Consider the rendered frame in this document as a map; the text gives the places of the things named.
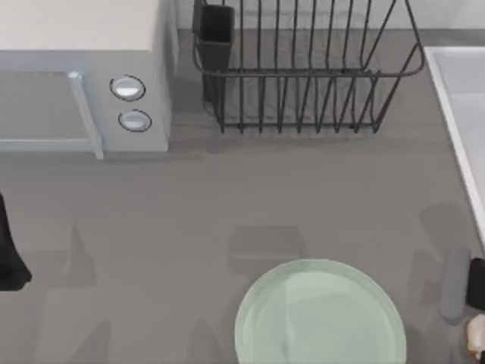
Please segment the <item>smaller silver microwave knob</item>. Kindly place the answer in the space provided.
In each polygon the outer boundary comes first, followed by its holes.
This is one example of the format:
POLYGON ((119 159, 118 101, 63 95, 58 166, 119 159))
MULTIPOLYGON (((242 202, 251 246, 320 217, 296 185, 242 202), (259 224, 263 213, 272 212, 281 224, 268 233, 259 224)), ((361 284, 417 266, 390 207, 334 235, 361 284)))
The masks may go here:
POLYGON ((152 126, 151 117, 138 109, 120 113, 117 119, 123 129, 132 133, 146 132, 152 126))

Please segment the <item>larger silver microwave knob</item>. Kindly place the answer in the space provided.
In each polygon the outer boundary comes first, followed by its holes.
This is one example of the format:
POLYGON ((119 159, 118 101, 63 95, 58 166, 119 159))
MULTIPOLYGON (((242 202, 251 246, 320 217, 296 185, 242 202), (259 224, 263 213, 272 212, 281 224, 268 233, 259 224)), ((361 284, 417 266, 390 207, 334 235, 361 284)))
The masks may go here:
POLYGON ((112 78, 109 87, 114 96, 126 102, 139 100, 146 93, 145 84, 138 77, 128 74, 112 78))

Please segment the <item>black cutlery holder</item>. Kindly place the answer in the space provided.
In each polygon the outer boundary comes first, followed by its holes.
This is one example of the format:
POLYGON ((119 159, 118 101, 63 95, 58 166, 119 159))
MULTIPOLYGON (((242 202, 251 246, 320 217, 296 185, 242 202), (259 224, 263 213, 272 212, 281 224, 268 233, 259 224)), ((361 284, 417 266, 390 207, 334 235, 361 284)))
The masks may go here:
POLYGON ((227 71, 234 36, 234 8, 194 0, 192 32, 202 72, 203 97, 215 105, 224 78, 216 74, 227 71))

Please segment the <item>pale green plate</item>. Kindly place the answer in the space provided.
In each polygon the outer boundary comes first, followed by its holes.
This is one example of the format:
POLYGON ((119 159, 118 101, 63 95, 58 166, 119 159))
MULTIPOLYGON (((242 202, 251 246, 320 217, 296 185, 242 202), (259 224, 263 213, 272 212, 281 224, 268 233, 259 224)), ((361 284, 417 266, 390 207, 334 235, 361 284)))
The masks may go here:
POLYGON ((238 364, 406 364, 403 321, 362 271, 329 259, 285 262, 246 291, 234 322, 238 364))

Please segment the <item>microwave glass door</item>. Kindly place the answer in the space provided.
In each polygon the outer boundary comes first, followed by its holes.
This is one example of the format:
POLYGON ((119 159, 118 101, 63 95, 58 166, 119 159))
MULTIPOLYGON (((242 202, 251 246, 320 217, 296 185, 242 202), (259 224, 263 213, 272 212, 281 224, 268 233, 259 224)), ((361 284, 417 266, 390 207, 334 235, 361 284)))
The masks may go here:
POLYGON ((65 72, 0 71, 0 142, 87 139, 65 72))

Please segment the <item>pale microwave oven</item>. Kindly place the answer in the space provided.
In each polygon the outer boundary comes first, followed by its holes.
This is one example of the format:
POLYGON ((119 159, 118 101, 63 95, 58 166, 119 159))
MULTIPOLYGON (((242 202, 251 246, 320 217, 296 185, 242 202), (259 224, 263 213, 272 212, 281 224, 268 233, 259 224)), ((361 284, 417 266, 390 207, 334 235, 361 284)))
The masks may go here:
MULTIPOLYGON (((0 71, 81 73, 104 157, 168 150, 178 52, 174 0, 0 0, 0 71), (145 84, 141 99, 111 93, 111 79, 125 74, 145 84), (119 125, 133 109, 151 117, 146 132, 119 125)), ((88 139, 0 142, 0 152, 94 155, 88 139)))

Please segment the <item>white sink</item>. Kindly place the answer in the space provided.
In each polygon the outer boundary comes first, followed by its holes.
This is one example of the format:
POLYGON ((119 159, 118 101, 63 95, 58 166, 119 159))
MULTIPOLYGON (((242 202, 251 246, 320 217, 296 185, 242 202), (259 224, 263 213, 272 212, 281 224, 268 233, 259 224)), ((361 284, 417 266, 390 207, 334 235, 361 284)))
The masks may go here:
POLYGON ((485 46, 424 51, 485 250, 485 46))

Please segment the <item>black right gripper tip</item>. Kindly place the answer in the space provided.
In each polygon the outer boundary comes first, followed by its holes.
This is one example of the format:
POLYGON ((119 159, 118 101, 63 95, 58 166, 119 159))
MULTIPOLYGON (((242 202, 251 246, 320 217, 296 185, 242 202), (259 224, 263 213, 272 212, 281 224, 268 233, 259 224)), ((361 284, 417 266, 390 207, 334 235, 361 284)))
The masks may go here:
POLYGON ((485 311, 485 259, 471 260, 466 302, 475 309, 485 311))

